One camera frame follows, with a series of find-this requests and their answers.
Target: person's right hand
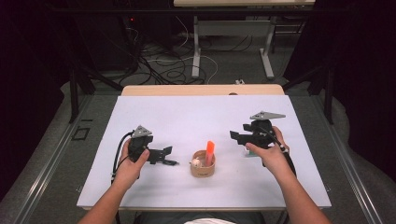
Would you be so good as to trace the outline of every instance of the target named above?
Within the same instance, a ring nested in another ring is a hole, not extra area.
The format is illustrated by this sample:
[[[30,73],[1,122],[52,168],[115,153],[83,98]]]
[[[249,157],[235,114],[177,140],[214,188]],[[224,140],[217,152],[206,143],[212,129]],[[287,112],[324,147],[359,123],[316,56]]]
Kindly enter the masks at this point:
[[[129,189],[136,179],[140,176],[140,170],[149,158],[149,150],[145,149],[136,162],[128,157],[128,146],[132,139],[128,139],[123,147],[120,156],[120,167],[117,170],[113,185],[119,186],[124,190]]]
[[[289,147],[285,144],[282,132],[276,126],[273,126],[273,129],[276,134],[276,139],[286,149],[289,149]],[[278,144],[275,144],[273,147],[268,149],[257,147],[251,143],[246,143],[245,147],[254,152],[256,155],[260,156],[262,158],[262,162],[275,177],[278,175],[283,175],[285,172],[291,171],[288,162],[286,161]]]

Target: red object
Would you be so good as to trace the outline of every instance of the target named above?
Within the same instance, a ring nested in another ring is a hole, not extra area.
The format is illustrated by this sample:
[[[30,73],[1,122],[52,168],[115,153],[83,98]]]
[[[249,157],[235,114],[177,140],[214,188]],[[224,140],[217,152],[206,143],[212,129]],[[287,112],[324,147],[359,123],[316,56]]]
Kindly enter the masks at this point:
[[[207,141],[205,166],[212,165],[213,154],[215,152],[215,144],[212,141]]]

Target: white shirt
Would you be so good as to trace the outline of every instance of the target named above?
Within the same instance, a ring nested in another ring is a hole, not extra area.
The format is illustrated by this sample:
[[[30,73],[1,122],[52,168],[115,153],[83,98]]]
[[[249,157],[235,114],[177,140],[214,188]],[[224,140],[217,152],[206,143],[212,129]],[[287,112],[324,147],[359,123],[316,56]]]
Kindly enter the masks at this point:
[[[188,221],[185,224],[235,224],[235,223],[224,221],[217,218],[199,218],[193,221]]]

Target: table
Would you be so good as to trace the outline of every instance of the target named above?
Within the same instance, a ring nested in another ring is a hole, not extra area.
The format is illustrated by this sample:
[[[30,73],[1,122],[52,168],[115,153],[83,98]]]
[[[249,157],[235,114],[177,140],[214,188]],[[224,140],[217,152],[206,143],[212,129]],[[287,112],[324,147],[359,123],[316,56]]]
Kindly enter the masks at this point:
[[[175,7],[276,7],[276,6],[309,6],[315,0],[175,0]],[[262,64],[267,78],[275,78],[268,51],[271,46],[276,17],[269,21],[198,21],[194,16],[194,57],[192,62],[193,77],[199,76],[201,49],[200,35],[255,35],[266,36],[264,48],[260,49]]]
[[[108,189],[120,139],[143,125],[154,136],[148,146],[172,146],[166,159],[180,164],[147,163],[125,194],[120,209],[284,210],[281,190],[262,167],[261,159],[244,156],[245,148],[229,134],[242,133],[242,124],[250,123],[249,116],[261,110],[286,115],[272,122],[282,130],[291,148],[299,180],[319,207],[330,207],[290,99],[278,85],[126,87],[114,107],[77,206],[90,209]],[[208,178],[196,178],[191,175],[189,162],[194,151],[205,148],[207,140],[216,144],[216,170]]]

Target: black curtain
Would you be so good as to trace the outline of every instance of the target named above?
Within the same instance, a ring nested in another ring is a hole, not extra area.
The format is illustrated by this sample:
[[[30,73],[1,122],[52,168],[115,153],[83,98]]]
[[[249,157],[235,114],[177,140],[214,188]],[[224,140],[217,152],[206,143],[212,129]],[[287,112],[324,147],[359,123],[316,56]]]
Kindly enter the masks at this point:
[[[0,2],[0,30],[3,199],[59,108],[68,70],[40,2]]]
[[[349,145],[396,180],[396,7],[391,2],[377,1],[318,0],[315,5],[351,6],[352,13],[347,17],[309,20],[285,78],[293,81],[332,58],[334,97],[346,108]],[[308,80],[315,82],[323,75],[316,74]]]

